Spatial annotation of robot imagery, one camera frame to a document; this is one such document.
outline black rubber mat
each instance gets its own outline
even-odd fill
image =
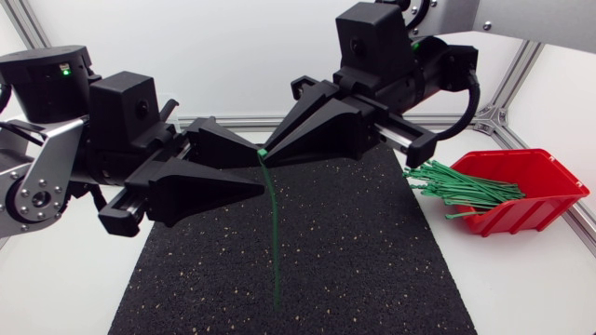
[[[263,179],[259,168],[233,172]],[[111,334],[476,333],[390,150],[271,172],[280,311],[264,194],[156,224]]]

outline red bin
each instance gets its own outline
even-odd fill
[[[551,154],[541,149],[471,152],[452,168],[475,177],[517,183],[526,197],[507,201],[485,214],[464,218],[474,234],[536,229],[542,232],[589,190]],[[455,206],[459,212],[476,211]]]

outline green cable tie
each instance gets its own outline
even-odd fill
[[[465,216],[470,216],[470,215],[481,215],[481,214],[485,214],[485,211],[479,211],[479,212],[465,212],[465,213],[459,213],[459,214],[447,214],[445,215],[445,219],[451,220],[451,219],[455,219],[455,218],[461,218],[461,217],[465,217]]]
[[[267,189],[269,190],[269,194],[271,195],[271,206],[273,208],[273,274],[275,280],[275,287],[274,287],[274,298],[273,298],[273,307],[274,310],[277,312],[279,311],[279,245],[278,245],[278,201],[276,200],[276,190],[273,188],[273,182],[271,182],[271,176],[269,176],[269,170],[264,164],[264,158],[267,156],[266,149],[260,149],[257,151],[259,156],[259,162],[261,163],[261,168],[263,169],[263,175],[265,183],[267,184]]]

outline aluminum frame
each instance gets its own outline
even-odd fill
[[[437,0],[411,37],[481,32],[596,53],[596,1]],[[411,18],[406,13],[406,20]]]
[[[51,47],[27,0],[0,0],[0,4],[28,49]]]

